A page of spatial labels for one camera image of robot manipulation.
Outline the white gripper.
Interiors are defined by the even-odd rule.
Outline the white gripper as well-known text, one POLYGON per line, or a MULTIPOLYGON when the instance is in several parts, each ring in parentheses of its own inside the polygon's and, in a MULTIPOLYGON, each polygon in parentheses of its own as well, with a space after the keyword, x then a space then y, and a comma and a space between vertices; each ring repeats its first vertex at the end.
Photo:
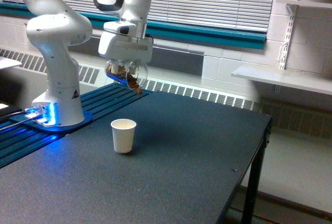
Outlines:
POLYGON ((108 65, 109 74, 125 74, 125 64, 122 60, 141 60, 146 63, 151 61, 153 38, 136 37, 136 24, 126 21, 105 22, 103 29, 98 52, 101 57, 111 59, 108 65))

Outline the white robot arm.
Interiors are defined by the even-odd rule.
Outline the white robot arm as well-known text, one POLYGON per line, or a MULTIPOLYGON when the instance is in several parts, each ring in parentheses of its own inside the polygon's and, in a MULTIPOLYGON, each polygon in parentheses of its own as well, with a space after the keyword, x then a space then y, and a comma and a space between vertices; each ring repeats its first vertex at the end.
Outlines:
MULTIPOLYGON (((47 68, 47 90, 32 102, 26 117, 46 128, 82 123, 79 67, 68 49, 91 38, 92 24, 63 0, 23 1, 34 14, 26 27, 27 37, 47 68)), ((151 0, 93 1, 100 11, 119 18, 104 24, 99 42, 99 55, 108 60, 107 76, 141 93, 144 77, 137 67, 145 67, 153 51, 153 39, 146 34, 151 0)))

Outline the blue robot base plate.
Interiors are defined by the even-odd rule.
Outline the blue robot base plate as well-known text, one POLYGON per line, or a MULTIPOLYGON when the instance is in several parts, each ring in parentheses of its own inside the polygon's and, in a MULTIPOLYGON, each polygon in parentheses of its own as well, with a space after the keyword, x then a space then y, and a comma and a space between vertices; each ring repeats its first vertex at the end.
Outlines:
POLYGON ((83 111, 84 114, 84 120, 79 123, 79 124, 75 124, 75 125, 70 125, 70 126, 63 126, 63 125, 58 125, 55 127, 45 127, 41 124, 35 123, 33 121, 27 121, 25 123, 23 123, 24 126, 31 128, 31 129, 35 129, 35 130, 40 130, 46 133, 62 133, 62 134, 67 134, 67 133, 72 133, 76 130, 79 130, 80 128, 83 128, 85 126, 87 126, 89 123, 92 122, 92 113, 84 110, 83 111))

